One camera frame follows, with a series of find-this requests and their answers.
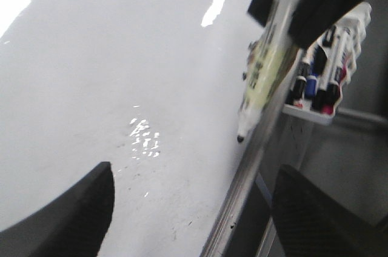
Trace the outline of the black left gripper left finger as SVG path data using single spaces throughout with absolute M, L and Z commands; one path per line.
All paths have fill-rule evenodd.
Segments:
M 1 256 L 97 256 L 114 205 L 112 166 L 100 162 L 52 202 L 1 231 Z

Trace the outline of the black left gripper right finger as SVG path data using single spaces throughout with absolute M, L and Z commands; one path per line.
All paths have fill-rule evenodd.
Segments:
M 387 229 L 362 220 L 290 165 L 278 170 L 271 215 L 286 256 L 387 256 Z

